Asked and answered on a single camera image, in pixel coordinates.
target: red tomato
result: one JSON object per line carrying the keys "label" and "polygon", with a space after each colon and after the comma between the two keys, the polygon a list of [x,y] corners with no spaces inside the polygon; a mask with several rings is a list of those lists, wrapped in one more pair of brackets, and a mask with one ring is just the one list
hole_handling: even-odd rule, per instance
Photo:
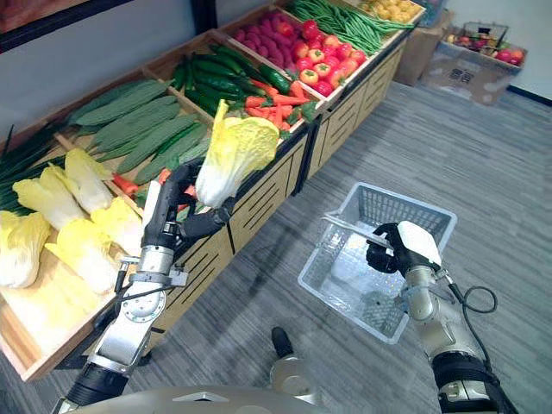
{"label": "red tomato", "polygon": [[295,59],[304,58],[309,52],[309,47],[304,41],[298,41],[293,47],[293,56]]}
{"label": "red tomato", "polygon": [[318,82],[318,73],[312,71],[311,69],[304,69],[299,74],[299,79],[305,84],[314,85]]}
{"label": "red tomato", "polygon": [[361,50],[354,50],[351,53],[350,58],[356,60],[356,63],[358,63],[359,66],[366,62],[366,55]]}
{"label": "red tomato", "polygon": [[323,80],[320,80],[317,82],[316,85],[313,85],[312,89],[324,95],[325,97],[329,96],[331,92],[334,91],[334,88],[332,88],[328,82],[324,82]]}
{"label": "red tomato", "polygon": [[303,23],[303,30],[306,30],[307,28],[315,28],[318,30],[318,25],[314,20],[305,20]]}
{"label": "red tomato", "polygon": [[356,63],[356,60],[349,58],[340,63],[337,68],[342,69],[345,72],[345,75],[349,76],[351,73],[356,71],[357,67],[359,67],[359,64]]}
{"label": "red tomato", "polygon": [[324,33],[322,33],[320,30],[318,30],[318,33],[317,33],[315,39],[317,41],[319,41],[320,45],[322,46],[322,43],[326,40],[326,35]]}
{"label": "red tomato", "polygon": [[332,69],[335,69],[339,66],[341,63],[339,59],[336,56],[326,56],[326,58],[323,60],[323,62],[330,66]]}
{"label": "red tomato", "polygon": [[345,75],[345,72],[342,69],[335,69],[329,76],[328,76],[328,82],[329,84],[335,89],[339,87],[344,81],[347,76]]}
{"label": "red tomato", "polygon": [[337,53],[337,49],[335,47],[327,46],[327,45],[322,46],[322,51],[324,52],[324,55],[326,57],[336,56],[336,53]]}
{"label": "red tomato", "polygon": [[322,43],[317,41],[316,39],[310,39],[307,41],[307,45],[309,46],[309,49],[321,49]]}
{"label": "red tomato", "polygon": [[343,43],[337,48],[337,57],[340,60],[345,60],[351,55],[352,52],[353,52],[353,47],[351,46],[351,44]]}
{"label": "red tomato", "polygon": [[303,28],[303,37],[309,41],[310,39],[314,39],[318,36],[318,29],[317,28]]}
{"label": "red tomato", "polygon": [[304,57],[295,62],[295,67],[298,71],[303,71],[305,69],[312,69],[312,60],[309,57]]}
{"label": "red tomato", "polygon": [[324,45],[325,46],[332,46],[332,47],[338,47],[342,43],[337,39],[337,36],[334,34],[329,35],[326,39],[324,39]]}
{"label": "red tomato", "polygon": [[314,72],[318,73],[318,77],[320,79],[328,77],[332,71],[331,66],[326,63],[317,63],[316,65],[314,65],[313,69]]}
{"label": "red tomato", "polygon": [[295,33],[293,31],[293,26],[288,22],[278,23],[278,33],[284,35],[285,37],[292,37]]}
{"label": "red tomato", "polygon": [[312,63],[322,62],[325,58],[324,52],[320,49],[311,49],[309,51],[310,60]]}

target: yellow fruit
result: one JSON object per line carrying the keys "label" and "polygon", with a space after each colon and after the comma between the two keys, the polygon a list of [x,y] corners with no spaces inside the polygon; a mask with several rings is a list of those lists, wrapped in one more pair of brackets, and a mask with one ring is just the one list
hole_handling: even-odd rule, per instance
{"label": "yellow fruit", "polygon": [[391,13],[388,9],[383,9],[381,13],[378,13],[378,17],[383,20],[389,20],[391,18]]}
{"label": "yellow fruit", "polygon": [[400,11],[408,11],[411,8],[411,2],[410,0],[403,0],[398,4],[398,7],[400,8]]}

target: produce display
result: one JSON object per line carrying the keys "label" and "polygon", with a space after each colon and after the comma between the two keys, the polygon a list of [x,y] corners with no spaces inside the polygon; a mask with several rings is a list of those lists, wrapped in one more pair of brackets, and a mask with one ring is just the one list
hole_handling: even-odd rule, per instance
{"label": "produce display", "polygon": [[371,56],[382,48],[389,34],[412,28],[406,22],[392,22],[368,16],[352,7],[341,7],[326,0],[293,0],[286,9],[301,21],[314,20],[325,33],[336,35],[354,48]]}
{"label": "produce display", "polygon": [[422,9],[411,0],[362,0],[357,7],[382,20],[408,23]]}
{"label": "produce display", "polygon": [[22,288],[35,282],[49,235],[50,225],[41,213],[0,211],[0,286]]}
{"label": "produce display", "polygon": [[491,56],[510,65],[521,66],[525,60],[524,50],[511,47],[507,43],[499,44],[497,39],[484,33],[464,33],[462,35],[449,34],[447,43],[465,47],[477,53]]}
{"label": "produce display", "polygon": [[[231,111],[245,109],[250,116],[273,122],[282,137],[301,115],[312,119],[315,103],[305,96],[299,82],[288,81],[267,65],[257,69],[229,47],[210,45],[210,49],[214,54],[184,56],[172,73],[172,84],[211,116],[224,99],[231,102]],[[291,116],[292,110],[282,110],[282,105],[298,109]]]}
{"label": "produce display", "polygon": [[364,52],[324,34],[313,20],[301,24],[279,11],[239,28],[234,37],[325,97],[366,61]]}
{"label": "produce display", "polygon": [[[177,69],[173,84],[178,81],[183,85],[185,72]],[[161,96],[167,86],[154,80],[128,82],[93,99],[68,118],[68,123],[82,126],[78,135],[94,135],[87,151],[101,154],[98,162],[125,157],[116,170],[118,174],[129,172],[154,155],[137,173],[134,183],[115,176],[116,185],[128,195],[163,168],[201,156],[209,146],[207,127],[198,122],[198,117],[179,116],[176,97]],[[98,119],[110,121],[97,123]]]}

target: shopping basket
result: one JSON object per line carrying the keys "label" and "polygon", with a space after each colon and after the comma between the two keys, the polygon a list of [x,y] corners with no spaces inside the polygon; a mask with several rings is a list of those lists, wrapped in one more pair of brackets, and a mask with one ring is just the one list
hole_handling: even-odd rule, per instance
{"label": "shopping basket", "polygon": [[414,198],[356,183],[330,222],[298,282],[381,341],[397,343],[408,322],[399,272],[380,273],[366,262],[367,239],[383,223],[413,222],[433,235],[442,253],[456,225],[456,215]]}

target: gray carpet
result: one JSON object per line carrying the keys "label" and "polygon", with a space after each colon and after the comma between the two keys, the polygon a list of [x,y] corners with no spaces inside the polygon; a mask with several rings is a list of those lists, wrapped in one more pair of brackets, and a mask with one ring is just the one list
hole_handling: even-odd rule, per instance
{"label": "gray carpet", "polygon": [[[270,329],[286,328],[333,412],[437,412],[432,372],[408,326],[386,346],[298,286],[317,217],[365,181],[454,211],[444,258],[460,287],[491,286],[499,309],[473,316],[520,412],[552,412],[552,112],[507,92],[492,108],[393,84],[387,99],[288,199],[137,370],[149,387],[266,386]],[[48,412],[77,372],[33,384],[0,357],[0,412]]]}

